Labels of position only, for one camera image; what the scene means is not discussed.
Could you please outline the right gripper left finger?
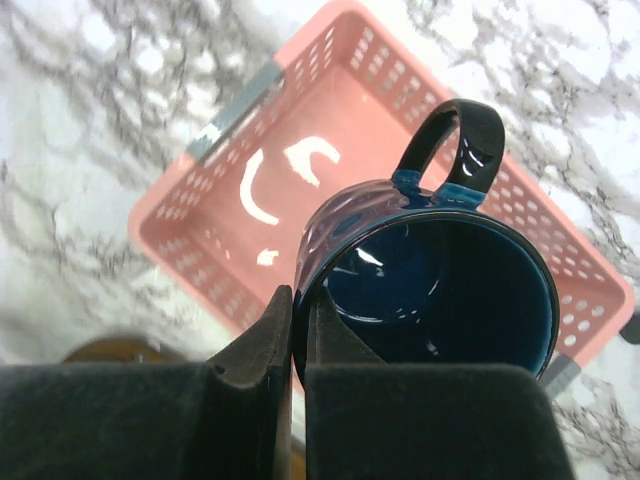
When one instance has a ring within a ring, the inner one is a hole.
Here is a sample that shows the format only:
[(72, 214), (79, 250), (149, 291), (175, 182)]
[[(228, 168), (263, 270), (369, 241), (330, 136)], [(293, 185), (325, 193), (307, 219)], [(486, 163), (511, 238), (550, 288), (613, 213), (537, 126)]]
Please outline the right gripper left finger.
[(287, 479), (292, 291), (201, 362), (1, 371), (5, 479)]

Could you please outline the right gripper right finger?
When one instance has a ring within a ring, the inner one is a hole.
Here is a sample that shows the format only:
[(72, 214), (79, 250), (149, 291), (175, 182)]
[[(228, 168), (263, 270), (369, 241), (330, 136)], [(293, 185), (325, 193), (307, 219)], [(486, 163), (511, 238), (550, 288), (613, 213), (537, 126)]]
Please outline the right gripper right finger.
[(550, 402), (506, 365), (387, 364), (327, 292), (308, 317), (311, 479), (570, 479)]

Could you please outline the brown wooden oval tray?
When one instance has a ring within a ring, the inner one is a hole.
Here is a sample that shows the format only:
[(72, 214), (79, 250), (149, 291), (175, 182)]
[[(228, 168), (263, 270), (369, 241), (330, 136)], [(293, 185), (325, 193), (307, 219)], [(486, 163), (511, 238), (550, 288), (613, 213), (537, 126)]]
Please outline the brown wooden oval tray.
[(68, 354), (63, 362), (168, 362), (165, 354), (141, 339), (101, 338), (86, 343)]

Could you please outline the dark blue mug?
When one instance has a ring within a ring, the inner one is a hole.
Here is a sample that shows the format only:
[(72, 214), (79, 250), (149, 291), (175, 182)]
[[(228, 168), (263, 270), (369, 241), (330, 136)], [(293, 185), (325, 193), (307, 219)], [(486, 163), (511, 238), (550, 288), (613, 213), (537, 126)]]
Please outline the dark blue mug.
[(535, 376), (557, 341), (552, 274), (532, 243), (480, 211), (505, 129), (491, 106), (453, 98), (423, 121), (392, 176), (336, 193), (297, 255), (293, 352), (326, 291), (342, 324), (389, 363), (504, 363)]

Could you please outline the pink plastic basket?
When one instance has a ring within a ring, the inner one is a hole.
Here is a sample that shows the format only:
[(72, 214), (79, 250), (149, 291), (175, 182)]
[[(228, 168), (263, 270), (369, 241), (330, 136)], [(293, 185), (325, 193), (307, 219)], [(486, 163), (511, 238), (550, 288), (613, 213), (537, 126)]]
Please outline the pink plastic basket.
[[(329, 197), (387, 177), (448, 90), (356, 1), (323, 6), (133, 207), (134, 243), (233, 334), (294, 279)], [(542, 382), (561, 392), (632, 316), (632, 289), (512, 159), (481, 207), (545, 259), (561, 326)]]

